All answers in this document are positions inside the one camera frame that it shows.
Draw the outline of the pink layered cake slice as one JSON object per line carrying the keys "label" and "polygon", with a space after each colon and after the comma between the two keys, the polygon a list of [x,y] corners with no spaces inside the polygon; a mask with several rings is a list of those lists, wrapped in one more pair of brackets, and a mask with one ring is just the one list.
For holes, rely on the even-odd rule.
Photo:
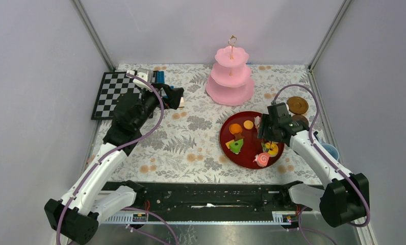
{"label": "pink layered cake slice", "polygon": [[261,123],[261,117],[260,116],[256,116],[254,118],[254,127],[258,130],[260,127],[260,123]]}

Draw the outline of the green cake slice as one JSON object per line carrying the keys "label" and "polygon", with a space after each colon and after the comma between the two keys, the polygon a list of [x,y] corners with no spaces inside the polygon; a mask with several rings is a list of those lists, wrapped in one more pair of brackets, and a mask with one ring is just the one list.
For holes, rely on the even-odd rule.
{"label": "green cake slice", "polygon": [[243,140],[243,139],[238,140],[238,141],[235,141],[235,142],[231,145],[230,151],[231,151],[232,153],[236,154],[236,155],[239,154],[240,151],[241,151],[241,149],[242,149],[242,147],[243,147],[243,144],[244,144],[244,140]]}

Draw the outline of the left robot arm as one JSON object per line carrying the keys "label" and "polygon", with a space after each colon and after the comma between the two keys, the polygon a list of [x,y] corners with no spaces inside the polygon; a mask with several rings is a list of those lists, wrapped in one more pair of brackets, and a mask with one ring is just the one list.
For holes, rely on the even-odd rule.
{"label": "left robot arm", "polygon": [[155,131],[165,110],[179,107],[184,95],[183,88],[162,83],[140,85],[139,90],[140,95],[128,92],[119,96],[111,127],[94,159],[66,194],[45,204],[49,224],[56,231],[56,244],[61,243],[63,236],[86,244],[100,224],[118,211],[143,207],[145,197],[137,184],[121,185],[106,197],[97,199],[117,166],[139,141]]}

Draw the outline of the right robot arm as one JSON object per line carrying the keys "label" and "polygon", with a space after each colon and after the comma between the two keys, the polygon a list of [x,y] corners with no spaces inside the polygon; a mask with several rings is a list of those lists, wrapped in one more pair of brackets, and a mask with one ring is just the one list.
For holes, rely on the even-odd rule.
{"label": "right robot arm", "polygon": [[353,174],[326,151],[301,120],[293,120],[285,103],[268,106],[262,114],[258,138],[283,143],[305,160],[317,175],[323,188],[301,181],[283,186],[279,197],[282,208],[292,210],[302,205],[318,211],[331,227],[365,218],[370,221],[369,181],[364,174]]}

